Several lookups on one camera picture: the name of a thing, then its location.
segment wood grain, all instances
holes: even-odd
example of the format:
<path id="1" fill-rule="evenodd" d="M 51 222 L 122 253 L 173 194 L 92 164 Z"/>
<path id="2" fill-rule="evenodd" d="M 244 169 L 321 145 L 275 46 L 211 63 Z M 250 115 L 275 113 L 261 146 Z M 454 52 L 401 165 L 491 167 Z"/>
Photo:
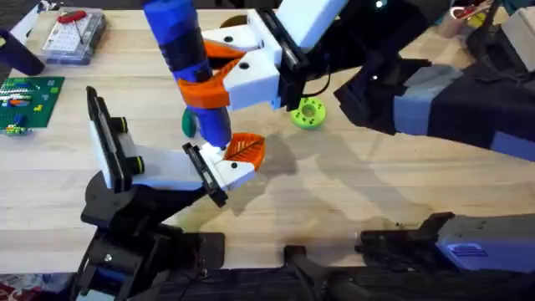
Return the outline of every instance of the wood grain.
<path id="1" fill-rule="evenodd" d="M 200 11 L 216 28 L 239 11 Z M 48 66 L 67 77 L 49 127 L 20 139 L 0 136 L 0 273 L 74 271 L 93 234 L 79 215 L 84 189 L 97 172 L 90 147 L 84 88 L 94 86 L 112 115 L 128 118 L 137 143 L 180 149 L 181 95 L 141 11 L 107 11 L 110 27 L 87 67 Z M 55 13 L 39 17 L 28 46 L 41 48 Z M 433 29 L 406 57 L 466 66 L 456 40 Z M 388 136 L 356 128 L 332 93 L 354 74 L 333 76 L 321 95 L 328 118 L 320 130 L 292 125 L 268 105 L 232 112 L 235 131 L 267 137 L 255 179 L 232 191 L 227 206 L 209 199 L 167 221 L 187 231 L 224 232 L 227 268 L 273 267 L 286 243 L 303 243 L 321 263 L 359 265 L 355 234 L 417 227 L 432 212 L 472 216 L 535 212 L 535 166 L 446 140 Z M 325 79 L 306 90 L 323 86 Z"/>

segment black mount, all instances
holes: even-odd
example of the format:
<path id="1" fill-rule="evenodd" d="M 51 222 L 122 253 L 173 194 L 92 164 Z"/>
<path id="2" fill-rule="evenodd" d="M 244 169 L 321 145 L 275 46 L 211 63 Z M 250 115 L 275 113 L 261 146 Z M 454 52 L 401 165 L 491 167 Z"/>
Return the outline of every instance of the black mount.
<path id="1" fill-rule="evenodd" d="M 362 254 L 367 266 L 393 272 L 458 271 L 435 246 L 438 232 L 454 216 L 451 212 L 434 213 L 416 230 L 363 231 L 355 251 Z"/>
<path id="2" fill-rule="evenodd" d="M 324 267 L 307 258 L 304 246 L 286 246 L 284 264 L 299 278 L 309 301 L 403 301 L 387 293 L 372 293 L 353 283 L 353 279 L 340 269 Z"/>
<path id="3" fill-rule="evenodd" d="M 126 300 L 147 292 L 178 270 L 199 273 L 223 265 L 222 233 L 184 233 L 162 221 L 206 195 L 196 191 L 157 191 L 133 186 L 113 193 L 101 173 L 89 182 L 82 221 L 97 230 L 80 264 L 75 290 L 91 289 Z"/>

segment blue cylinder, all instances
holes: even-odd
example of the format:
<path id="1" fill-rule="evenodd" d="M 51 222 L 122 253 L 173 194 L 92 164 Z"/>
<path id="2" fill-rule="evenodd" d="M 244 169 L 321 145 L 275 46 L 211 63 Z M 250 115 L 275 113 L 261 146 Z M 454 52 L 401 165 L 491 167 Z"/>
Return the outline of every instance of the blue cylinder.
<path id="1" fill-rule="evenodd" d="M 145 2 L 143 10 L 175 80 L 209 79 L 212 73 L 192 1 L 153 0 Z M 188 108 L 195 112 L 201 136 L 206 141 L 218 147 L 230 142 L 232 131 L 227 108 Z"/>

